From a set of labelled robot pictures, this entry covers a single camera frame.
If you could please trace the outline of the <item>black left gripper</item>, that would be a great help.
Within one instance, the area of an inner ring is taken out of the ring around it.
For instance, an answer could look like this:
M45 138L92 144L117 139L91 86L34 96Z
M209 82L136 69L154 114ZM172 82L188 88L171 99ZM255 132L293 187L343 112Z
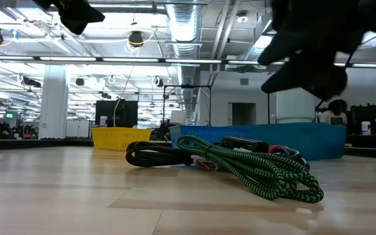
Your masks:
M103 22L105 16L91 7L87 0L32 0L45 10L59 4L61 23L75 35L81 35L90 23Z

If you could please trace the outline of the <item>thin black stand frame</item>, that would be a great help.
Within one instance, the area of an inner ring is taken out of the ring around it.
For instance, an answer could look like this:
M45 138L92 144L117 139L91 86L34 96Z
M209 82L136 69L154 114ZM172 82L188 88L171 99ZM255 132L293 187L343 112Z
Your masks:
M196 115L197 101L192 98L194 95L203 94L208 98L206 103L208 118L206 119L206 126L212 125L212 86L202 86L202 85L193 85L193 84L182 84L182 85L164 85L163 94L162 94L162 122L165 121L165 109L166 101L169 99L169 96L175 95L179 97L182 96L182 101L177 101L178 104L183 106L183 112L185 113L186 122L190 122Z

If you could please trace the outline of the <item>white cabinet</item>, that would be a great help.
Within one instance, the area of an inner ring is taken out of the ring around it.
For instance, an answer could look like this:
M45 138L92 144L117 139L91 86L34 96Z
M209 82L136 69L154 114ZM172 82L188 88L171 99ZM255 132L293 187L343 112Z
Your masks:
M67 120L66 137L68 138L88 138L88 120Z

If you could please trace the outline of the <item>white box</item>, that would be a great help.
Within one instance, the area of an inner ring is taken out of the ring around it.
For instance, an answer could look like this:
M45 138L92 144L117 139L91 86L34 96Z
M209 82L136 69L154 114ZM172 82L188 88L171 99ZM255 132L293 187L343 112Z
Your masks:
M184 111L173 110L170 116L170 123L175 125L185 125L187 115Z

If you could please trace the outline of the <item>yellow plastic basket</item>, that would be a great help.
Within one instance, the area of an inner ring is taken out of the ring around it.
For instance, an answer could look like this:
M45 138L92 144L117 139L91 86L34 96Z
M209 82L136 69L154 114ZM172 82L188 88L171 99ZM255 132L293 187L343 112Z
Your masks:
M91 129L93 145L100 149L125 151L132 142L149 141L151 129L95 127Z

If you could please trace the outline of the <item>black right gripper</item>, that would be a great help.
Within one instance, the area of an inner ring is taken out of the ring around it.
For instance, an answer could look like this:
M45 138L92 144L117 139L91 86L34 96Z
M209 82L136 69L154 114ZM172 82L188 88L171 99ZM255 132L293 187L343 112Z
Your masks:
M277 32L258 58L269 65L289 57L309 61L313 52L349 54L368 31L376 32L376 0L272 0L272 27ZM321 100L347 87L345 69L287 62L261 90L276 93L302 88Z

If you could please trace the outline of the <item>black equipment cabinets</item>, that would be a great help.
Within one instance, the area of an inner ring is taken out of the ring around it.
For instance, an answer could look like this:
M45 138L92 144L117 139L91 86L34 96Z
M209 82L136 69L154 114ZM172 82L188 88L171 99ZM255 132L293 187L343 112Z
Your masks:
M351 106L351 127L354 134L362 135L362 123L364 121L370 122L371 135L376 135L375 104Z

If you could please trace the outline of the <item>white building column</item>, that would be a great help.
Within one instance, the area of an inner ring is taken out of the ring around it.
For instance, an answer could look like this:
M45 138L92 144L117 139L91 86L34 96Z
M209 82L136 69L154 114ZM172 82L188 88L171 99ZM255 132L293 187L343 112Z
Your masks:
M39 139L65 137L68 96L69 77L66 66L46 65L42 86Z

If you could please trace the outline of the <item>person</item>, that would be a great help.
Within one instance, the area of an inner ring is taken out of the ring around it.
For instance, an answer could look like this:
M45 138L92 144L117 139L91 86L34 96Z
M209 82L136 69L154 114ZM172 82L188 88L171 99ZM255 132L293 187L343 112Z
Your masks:
M319 116L319 121L329 125L340 125L346 127L348 124L346 111L347 103L343 99L331 101L328 104L327 111Z

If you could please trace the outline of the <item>large teal plastic bin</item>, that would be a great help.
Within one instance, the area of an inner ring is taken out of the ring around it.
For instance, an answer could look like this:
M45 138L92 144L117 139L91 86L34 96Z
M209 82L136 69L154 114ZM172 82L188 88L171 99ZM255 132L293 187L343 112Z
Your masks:
M298 150L307 161L343 156L347 129L325 123L277 123L248 126L249 137Z

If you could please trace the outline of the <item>pale blue tumbler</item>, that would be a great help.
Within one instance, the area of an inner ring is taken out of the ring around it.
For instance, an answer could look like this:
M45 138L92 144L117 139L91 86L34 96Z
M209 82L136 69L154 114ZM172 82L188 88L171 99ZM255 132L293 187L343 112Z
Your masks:
M315 97L302 88L276 93L276 122L301 123L315 120Z

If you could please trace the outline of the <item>small blue plastic basket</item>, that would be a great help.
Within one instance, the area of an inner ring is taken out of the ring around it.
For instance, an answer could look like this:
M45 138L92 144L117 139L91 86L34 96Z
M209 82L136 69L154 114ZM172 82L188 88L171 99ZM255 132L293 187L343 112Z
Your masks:
M178 125L169 128L172 147L178 148L177 140L181 136L197 136L210 143L220 141L225 136L238 136L249 138L250 130L243 127L210 127L196 125Z

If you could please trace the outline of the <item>black wall charger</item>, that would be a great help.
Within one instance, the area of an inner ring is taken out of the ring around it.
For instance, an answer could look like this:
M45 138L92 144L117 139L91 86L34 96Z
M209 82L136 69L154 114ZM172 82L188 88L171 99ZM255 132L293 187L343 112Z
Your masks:
M225 136L221 145L228 149L247 150L258 153L268 153L269 145L266 142L241 138L239 136Z

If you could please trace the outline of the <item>black monitor screen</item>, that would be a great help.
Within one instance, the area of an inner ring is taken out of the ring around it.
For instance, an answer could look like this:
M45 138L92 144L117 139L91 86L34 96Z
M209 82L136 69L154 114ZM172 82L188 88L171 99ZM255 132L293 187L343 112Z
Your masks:
M138 124L138 102L97 101L95 103L95 124L99 125L101 116L108 117L107 127L133 127Z

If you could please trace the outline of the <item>silver spiral air duct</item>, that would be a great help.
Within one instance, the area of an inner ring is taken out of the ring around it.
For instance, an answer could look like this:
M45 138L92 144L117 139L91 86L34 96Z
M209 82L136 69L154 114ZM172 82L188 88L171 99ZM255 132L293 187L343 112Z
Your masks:
M247 61L256 61L264 49L271 43L272 37L262 35L260 36L254 45L245 53L243 60Z
M169 30L173 45L174 56L177 59L197 59L199 45L200 6L188 4L167 5L169 15ZM178 67L180 85L196 85L200 83L200 71L194 66ZM187 88L181 90L183 107L186 113L187 124L195 122L195 109L198 89Z

